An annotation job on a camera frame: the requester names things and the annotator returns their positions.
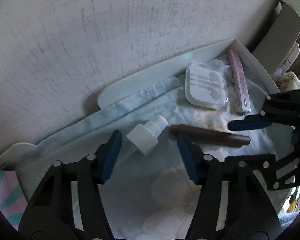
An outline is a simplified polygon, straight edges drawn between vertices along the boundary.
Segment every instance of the pink box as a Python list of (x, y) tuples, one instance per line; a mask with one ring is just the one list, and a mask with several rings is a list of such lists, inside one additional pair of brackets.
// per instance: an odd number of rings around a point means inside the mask
[(250, 113), (248, 88), (239, 54), (237, 51), (229, 49), (228, 58), (232, 68), (236, 111), (237, 113)]

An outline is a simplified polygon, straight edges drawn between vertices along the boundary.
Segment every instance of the brown tube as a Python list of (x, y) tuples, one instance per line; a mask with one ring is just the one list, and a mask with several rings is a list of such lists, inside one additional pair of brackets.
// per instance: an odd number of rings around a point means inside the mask
[(178, 135), (181, 131), (187, 132), (190, 136), (195, 136), (209, 144), (217, 144), (232, 147), (241, 147), (248, 145), (251, 141), (249, 136), (220, 132), (185, 124), (172, 124), (170, 126), (170, 133)]

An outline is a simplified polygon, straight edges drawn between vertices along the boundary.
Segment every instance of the pastel striped fabric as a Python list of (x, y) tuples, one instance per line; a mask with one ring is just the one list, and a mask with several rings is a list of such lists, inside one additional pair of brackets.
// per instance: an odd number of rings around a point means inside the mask
[(16, 173), (0, 171), (0, 210), (16, 230), (26, 206)]

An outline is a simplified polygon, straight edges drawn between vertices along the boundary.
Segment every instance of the white bottle cap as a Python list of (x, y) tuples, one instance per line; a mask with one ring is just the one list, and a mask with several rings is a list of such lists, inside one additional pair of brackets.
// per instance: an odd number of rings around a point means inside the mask
[(159, 143), (157, 138), (167, 125), (168, 122), (164, 117), (156, 115), (145, 125), (138, 124), (127, 134), (127, 138), (137, 146), (145, 156), (147, 156)]

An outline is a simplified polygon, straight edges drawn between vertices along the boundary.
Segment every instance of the white wall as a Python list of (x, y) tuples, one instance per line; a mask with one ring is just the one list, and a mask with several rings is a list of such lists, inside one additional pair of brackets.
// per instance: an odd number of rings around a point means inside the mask
[(97, 109), (111, 82), (230, 38), (251, 41), (276, 0), (0, 0), (0, 153)]

